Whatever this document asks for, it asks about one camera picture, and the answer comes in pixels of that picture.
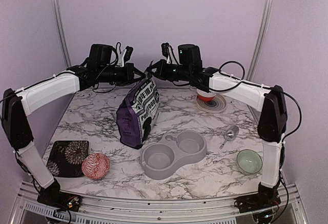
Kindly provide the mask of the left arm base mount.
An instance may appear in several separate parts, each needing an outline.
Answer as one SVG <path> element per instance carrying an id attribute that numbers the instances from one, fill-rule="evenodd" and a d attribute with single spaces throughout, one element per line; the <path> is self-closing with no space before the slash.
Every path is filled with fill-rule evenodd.
<path id="1" fill-rule="evenodd" d="M 59 208 L 61 211 L 78 212 L 81 200 L 80 195 L 61 191 L 60 184 L 56 179 L 47 188 L 40 187 L 38 190 L 37 201 L 39 203 Z"/>

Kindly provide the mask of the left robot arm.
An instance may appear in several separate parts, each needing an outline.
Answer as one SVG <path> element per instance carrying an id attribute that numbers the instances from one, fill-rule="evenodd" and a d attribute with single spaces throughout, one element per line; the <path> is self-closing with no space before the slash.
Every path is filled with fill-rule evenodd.
<path id="1" fill-rule="evenodd" d="M 61 97 L 101 83 L 122 87 L 142 80 L 145 74 L 129 61 L 132 52 L 133 48 L 129 46 L 118 53 L 113 46 L 93 44 L 82 64 L 69 67 L 28 87 L 7 89 L 4 92 L 1 124 L 5 135 L 28 172 L 46 189 L 44 197 L 52 205 L 61 206 L 65 195 L 53 186 L 56 181 L 33 142 L 27 117 Z"/>

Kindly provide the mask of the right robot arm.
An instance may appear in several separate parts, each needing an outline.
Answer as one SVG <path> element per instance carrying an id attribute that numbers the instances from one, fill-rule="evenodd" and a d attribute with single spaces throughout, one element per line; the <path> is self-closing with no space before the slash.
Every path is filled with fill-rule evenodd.
<path id="1" fill-rule="evenodd" d="M 161 47 L 164 58 L 147 67 L 147 72 L 155 78 L 172 83 L 188 82 L 197 89 L 199 96 L 221 94 L 260 112 L 257 132 L 262 139 L 264 159 L 260 192 L 255 194 L 254 203 L 260 208 L 266 207 L 274 199 L 271 189 L 279 185 L 281 150 L 288 118 L 283 89 L 234 77 L 221 68 L 203 67 L 197 45 L 178 46 L 178 57 L 168 43 Z"/>

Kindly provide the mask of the silver metal scoop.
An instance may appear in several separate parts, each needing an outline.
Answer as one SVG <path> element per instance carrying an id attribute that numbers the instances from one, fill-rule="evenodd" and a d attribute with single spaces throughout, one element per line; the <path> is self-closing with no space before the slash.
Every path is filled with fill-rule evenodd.
<path id="1" fill-rule="evenodd" d="M 219 147 L 222 149 L 227 141 L 233 141 L 239 133 L 239 127 L 237 125 L 230 126 L 224 134 L 224 142 Z"/>

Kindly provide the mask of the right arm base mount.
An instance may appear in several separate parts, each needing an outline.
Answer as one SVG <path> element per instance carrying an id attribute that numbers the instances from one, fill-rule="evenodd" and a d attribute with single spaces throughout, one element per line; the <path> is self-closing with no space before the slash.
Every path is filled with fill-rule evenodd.
<path id="1" fill-rule="evenodd" d="M 235 198 L 234 207 L 238 208 L 240 213 L 245 213 L 278 206 L 281 204 L 278 196 L 279 184 L 278 182 L 275 186 L 269 188 L 259 183 L 256 193 Z"/>

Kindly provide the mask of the purple puppy food bag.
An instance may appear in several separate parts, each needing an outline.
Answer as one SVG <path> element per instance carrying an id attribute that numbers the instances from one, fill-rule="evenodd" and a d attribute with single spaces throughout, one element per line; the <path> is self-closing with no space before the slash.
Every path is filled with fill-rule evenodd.
<path id="1" fill-rule="evenodd" d="M 137 82 L 126 94 L 116 111 L 120 142 L 140 149 L 157 118 L 159 93 L 152 77 Z"/>

